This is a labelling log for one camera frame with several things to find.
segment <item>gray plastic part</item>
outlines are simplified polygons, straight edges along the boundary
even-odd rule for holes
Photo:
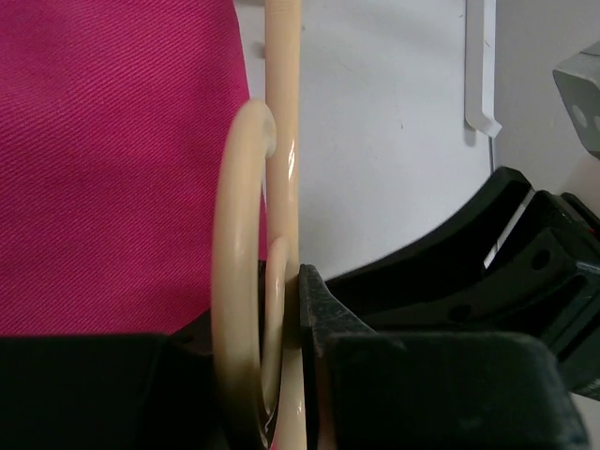
[[[553,74],[579,140],[600,159],[600,42],[560,63]]]

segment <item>white wall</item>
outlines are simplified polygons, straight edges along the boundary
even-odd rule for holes
[[[596,208],[600,161],[581,146],[552,69],[597,40],[598,0],[498,2],[496,116],[503,129],[496,140],[497,163],[522,170],[538,189],[560,192],[567,186]],[[600,403],[579,397],[577,405],[594,448],[600,448]]]
[[[263,8],[239,0],[253,96]],[[464,0],[305,0],[300,246],[325,277],[401,248],[489,176],[464,125]]]

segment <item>white plastic bracket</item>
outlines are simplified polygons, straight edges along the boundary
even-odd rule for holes
[[[465,120],[495,138],[496,0],[466,0],[465,60]]]

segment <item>pink fabric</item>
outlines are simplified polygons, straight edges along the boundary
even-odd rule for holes
[[[0,0],[0,335],[204,312],[247,99],[232,0]]]

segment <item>beige hook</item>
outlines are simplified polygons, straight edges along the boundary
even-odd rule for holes
[[[236,115],[218,184],[213,245],[213,352],[228,431],[232,439],[241,440],[239,445],[243,448],[267,448],[275,418],[278,450],[307,448],[297,287],[301,28],[301,0],[266,0],[268,108],[251,100]],[[263,161],[273,150],[266,162],[269,253],[261,365],[257,298],[259,204]]]
[[[269,247],[263,360],[259,351],[258,236],[264,159],[275,151],[275,122],[251,100],[238,112],[225,145],[213,236],[211,327],[217,387],[227,431],[243,448],[268,449],[281,374],[285,237]]]

